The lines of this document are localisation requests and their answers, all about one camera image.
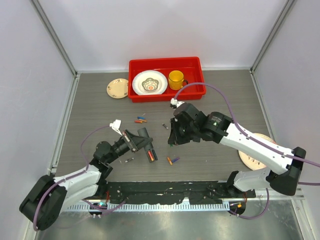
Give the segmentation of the red orange battery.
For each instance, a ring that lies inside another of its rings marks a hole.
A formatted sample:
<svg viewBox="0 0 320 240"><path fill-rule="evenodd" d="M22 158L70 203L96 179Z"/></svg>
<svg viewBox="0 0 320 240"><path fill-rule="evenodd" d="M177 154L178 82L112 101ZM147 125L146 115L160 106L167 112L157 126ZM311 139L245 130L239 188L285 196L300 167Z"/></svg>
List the red orange battery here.
<svg viewBox="0 0 320 240"><path fill-rule="evenodd" d="M150 161L153 162L153 161L154 161L154 156L153 156L152 151L149 150L147 153L148 153L148 156L149 156L149 158L150 158Z"/></svg>

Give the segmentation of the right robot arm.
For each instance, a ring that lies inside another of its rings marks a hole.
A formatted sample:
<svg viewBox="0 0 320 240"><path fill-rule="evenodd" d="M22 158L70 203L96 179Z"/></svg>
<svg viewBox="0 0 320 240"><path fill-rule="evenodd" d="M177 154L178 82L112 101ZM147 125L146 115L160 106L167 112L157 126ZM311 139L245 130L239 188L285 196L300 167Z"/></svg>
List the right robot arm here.
<svg viewBox="0 0 320 240"><path fill-rule="evenodd" d="M222 190L223 195L236 198L262 188L271 188L286 196L295 195L306 156L303 148L290 149L267 141L220 112L205 115L193 104L174 98L170 106L174 112L168 144L214 142L243 152L265 165L258 170L233 171Z"/></svg>

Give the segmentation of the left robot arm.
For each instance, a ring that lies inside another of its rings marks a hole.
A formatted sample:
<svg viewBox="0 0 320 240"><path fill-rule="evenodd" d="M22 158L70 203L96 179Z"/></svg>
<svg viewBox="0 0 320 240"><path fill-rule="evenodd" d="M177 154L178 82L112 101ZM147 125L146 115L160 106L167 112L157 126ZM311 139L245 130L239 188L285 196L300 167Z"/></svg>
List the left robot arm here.
<svg viewBox="0 0 320 240"><path fill-rule="evenodd" d="M32 222L36 232L48 229L69 206L92 196L102 199L107 192L106 178L113 170L111 163L127 152L152 150L152 142L146 128L139 129L138 134L126 129L114 144L99 142L84 168L61 177L41 176L19 211Z"/></svg>

